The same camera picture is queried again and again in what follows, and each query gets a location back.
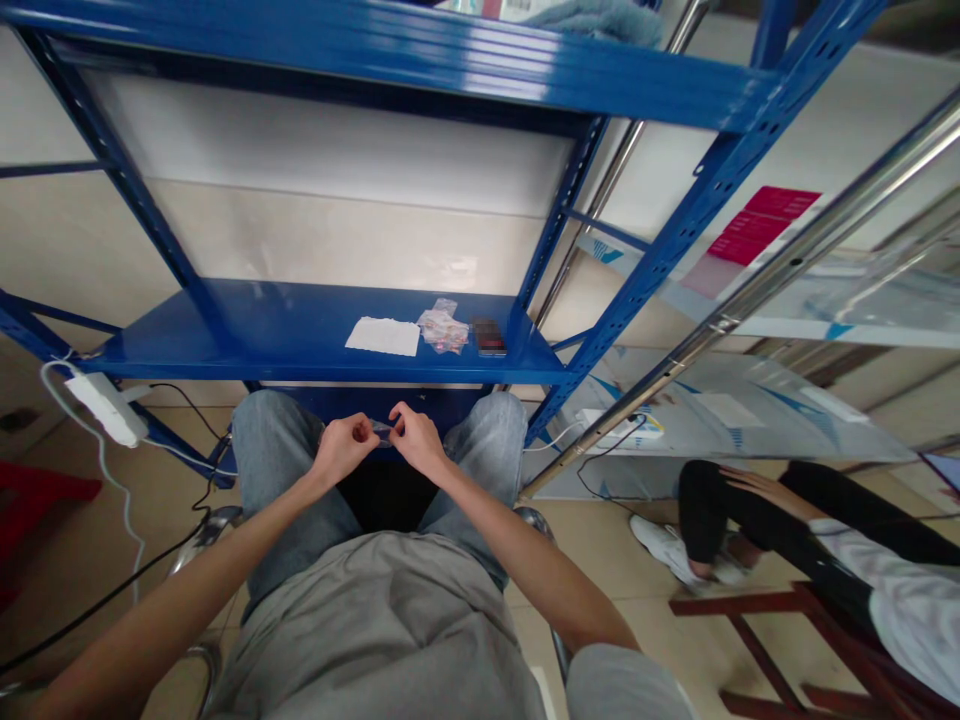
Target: white sneaker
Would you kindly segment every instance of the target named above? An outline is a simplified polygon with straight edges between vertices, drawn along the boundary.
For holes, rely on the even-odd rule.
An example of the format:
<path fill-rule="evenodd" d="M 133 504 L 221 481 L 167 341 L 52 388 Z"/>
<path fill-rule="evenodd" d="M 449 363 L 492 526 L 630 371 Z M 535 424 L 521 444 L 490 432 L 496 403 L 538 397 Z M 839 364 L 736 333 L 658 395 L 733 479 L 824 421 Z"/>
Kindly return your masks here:
<path fill-rule="evenodd" d="M 639 515 L 630 518 L 630 530 L 654 558 L 666 565 L 670 572 L 692 590 L 699 591 L 709 586 L 709 582 L 694 575 L 687 561 L 687 548 L 675 530 L 669 525 L 662 527 Z"/>
<path fill-rule="evenodd" d="M 727 550 L 730 539 L 736 536 L 735 532 L 728 532 L 723 539 L 723 547 L 717 555 L 713 564 L 713 576 L 721 585 L 739 585 L 753 572 L 753 568 L 748 568 L 740 564 L 733 555 Z"/>

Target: person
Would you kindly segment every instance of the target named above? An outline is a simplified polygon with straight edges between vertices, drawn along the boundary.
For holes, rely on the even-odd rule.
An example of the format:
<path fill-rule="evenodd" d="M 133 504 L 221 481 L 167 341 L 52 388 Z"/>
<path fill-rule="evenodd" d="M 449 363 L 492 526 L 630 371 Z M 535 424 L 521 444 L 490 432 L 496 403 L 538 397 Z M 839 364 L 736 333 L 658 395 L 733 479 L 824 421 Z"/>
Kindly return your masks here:
<path fill-rule="evenodd" d="M 247 397 L 233 421 L 245 522 L 87 648 L 34 717 L 142 706 L 246 580 L 207 718 L 544 718 L 508 577 L 573 653 L 573 720 L 695 717 L 613 603 L 511 510 L 526 431 L 515 397 L 481 399 L 445 445 L 405 403 L 390 420 L 390 442 L 438 491 L 419 532 L 365 535 L 337 484 L 378 446 L 370 420 L 324 425 L 286 395 Z"/>
<path fill-rule="evenodd" d="M 900 668 L 960 706 L 960 548 L 942 535 L 842 473 L 797 460 L 779 482 L 690 461 L 679 506 L 679 534 L 636 515 L 630 527 L 684 584 L 734 582 L 774 551 Z"/>

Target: towel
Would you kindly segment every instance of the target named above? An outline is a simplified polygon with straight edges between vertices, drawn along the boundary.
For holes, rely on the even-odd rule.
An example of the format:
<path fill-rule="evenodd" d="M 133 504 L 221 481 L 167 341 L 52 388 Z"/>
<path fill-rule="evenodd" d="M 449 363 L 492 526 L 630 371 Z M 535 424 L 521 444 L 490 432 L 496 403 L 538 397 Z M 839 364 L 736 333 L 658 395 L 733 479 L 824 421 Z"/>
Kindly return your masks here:
<path fill-rule="evenodd" d="M 632 0 L 568 0 L 522 24 L 649 48 L 658 47 L 663 37 L 660 16 Z"/>

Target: black pants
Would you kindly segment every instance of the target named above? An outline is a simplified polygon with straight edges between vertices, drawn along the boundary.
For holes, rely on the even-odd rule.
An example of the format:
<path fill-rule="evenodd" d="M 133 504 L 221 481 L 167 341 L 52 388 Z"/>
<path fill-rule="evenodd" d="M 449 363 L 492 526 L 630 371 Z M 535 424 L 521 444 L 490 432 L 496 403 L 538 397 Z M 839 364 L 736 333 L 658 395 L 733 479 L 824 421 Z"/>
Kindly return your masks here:
<path fill-rule="evenodd" d="M 731 486 L 720 466 L 693 460 L 680 473 L 680 532 L 687 556 L 711 563 L 723 544 L 727 520 L 761 550 L 773 550 L 806 573 L 818 594 L 832 600 L 866 629 L 870 587 L 850 574 L 811 535 L 807 524 L 763 498 Z M 827 515 L 860 530 L 904 560 L 960 566 L 960 548 L 846 475 L 816 463 L 792 461 L 780 482 Z M 879 525 L 903 521 L 894 525 Z"/>

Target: blue shelving unit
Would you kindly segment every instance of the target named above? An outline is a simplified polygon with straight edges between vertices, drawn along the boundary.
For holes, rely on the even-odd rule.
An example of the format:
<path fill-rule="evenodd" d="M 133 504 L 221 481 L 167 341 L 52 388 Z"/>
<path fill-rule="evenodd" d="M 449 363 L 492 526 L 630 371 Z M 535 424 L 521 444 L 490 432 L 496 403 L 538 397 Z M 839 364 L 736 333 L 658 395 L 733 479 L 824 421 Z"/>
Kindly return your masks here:
<path fill-rule="evenodd" d="M 232 379 L 250 390 L 261 380 L 548 385 L 531 421 L 532 441 L 884 6 L 821 3 L 788 45 L 795 2 L 768 0 L 751 66 L 742 67 L 381 0 L 2 2 L 0 19 L 17 33 L 96 159 L 5 167 L 0 178 L 105 173 L 181 290 L 127 328 L 0 291 L 0 329 L 43 360 L 70 348 L 38 315 L 109 332 L 112 338 L 77 364 L 115 379 Z M 437 355 L 421 346 L 417 357 L 404 358 L 343 347 L 360 316 L 416 320 L 438 293 L 199 276 L 84 82 L 85 68 L 573 138 L 517 295 L 443 293 L 459 301 L 458 316 L 497 319 L 509 355 L 480 357 L 474 346 L 460 356 Z M 719 133 L 691 168 L 693 187 L 652 240 L 630 238 L 575 210 L 613 116 Z M 597 324 L 551 349 L 527 313 L 570 219 L 619 233 L 644 254 Z M 555 349 L 574 343 L 579 349 L 564 365 Z M 140 410 L 155 439 L 197 456 Z"/>

